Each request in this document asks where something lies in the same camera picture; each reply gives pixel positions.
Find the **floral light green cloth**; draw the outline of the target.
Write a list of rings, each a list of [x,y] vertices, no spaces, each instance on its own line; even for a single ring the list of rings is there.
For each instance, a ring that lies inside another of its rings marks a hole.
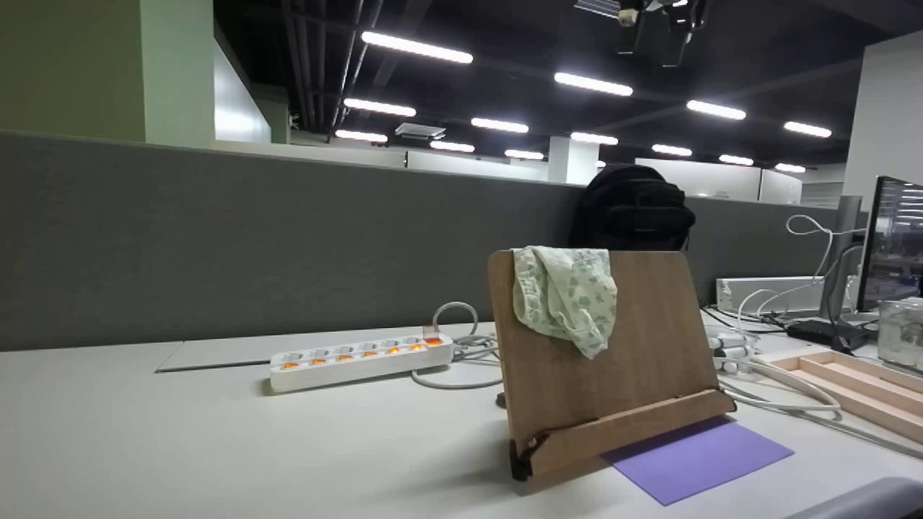
[[[546,338],[570,339],[588,360],[608,350],[617,282],[606,249],[526,246],[515,251],[515,313]]]

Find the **black backpack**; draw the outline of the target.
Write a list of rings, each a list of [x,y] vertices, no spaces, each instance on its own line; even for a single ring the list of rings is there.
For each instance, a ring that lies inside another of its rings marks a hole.
[[[681,251],[695,224],[688,197],[659,169],[614,164],[580,192],[570,241],[613,251]]]

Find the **wooden book stand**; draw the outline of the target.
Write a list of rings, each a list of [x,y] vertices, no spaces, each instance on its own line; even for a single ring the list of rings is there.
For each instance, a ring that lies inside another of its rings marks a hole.
[[[712,351],[681,251],[614,251],[617,324],[588,360],[515,318],[515,253],[487,259],[512,475],[529,488],[600,471],[617,449],[724,419]]]

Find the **white power strip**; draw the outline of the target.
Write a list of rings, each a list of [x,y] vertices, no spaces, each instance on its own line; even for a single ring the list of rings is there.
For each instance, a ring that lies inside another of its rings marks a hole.
[[[275,393],[300,393],[334,383],[356,383],[388,374],[447,367],[454,339],[445,334],[408,334],[281,351],[272,358],[268,383]]]

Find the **purple paper sheet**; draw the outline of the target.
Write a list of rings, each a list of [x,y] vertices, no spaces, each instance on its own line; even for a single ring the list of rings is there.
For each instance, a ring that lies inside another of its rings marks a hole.
[[[670,508],[792,458],[793,449],[735,422],[720,422],[606,455],[634,488]]]

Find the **white rectangular box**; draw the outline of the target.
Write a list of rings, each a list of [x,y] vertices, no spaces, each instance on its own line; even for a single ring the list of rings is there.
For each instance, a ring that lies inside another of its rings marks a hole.
[[[727,313],[813,313],[823,299],[819,276],[720,276],[715,309]]]

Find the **grey monitor stand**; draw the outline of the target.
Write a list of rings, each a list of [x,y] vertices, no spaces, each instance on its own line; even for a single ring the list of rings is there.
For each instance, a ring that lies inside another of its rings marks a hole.
[[[859,197],[844,197],[835,220],[831,257],[823,263],[819,313],[792,319],[786,332],[796,339],[819,344],[851,354],[865,344],[865,329],[844,319],[851,257],[864,249]]]

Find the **computer monitor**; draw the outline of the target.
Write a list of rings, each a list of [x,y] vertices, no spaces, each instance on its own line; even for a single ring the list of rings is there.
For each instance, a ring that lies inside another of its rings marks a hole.
[[[859,264],[858,309],[923,293],[923,185],[880,175]]]

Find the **wooden frame tray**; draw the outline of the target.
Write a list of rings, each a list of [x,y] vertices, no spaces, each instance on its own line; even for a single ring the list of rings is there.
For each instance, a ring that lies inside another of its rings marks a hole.
[[[782,358],[779,368],[835,396],[851,414],[923,443],[923,380],[839,351]]]

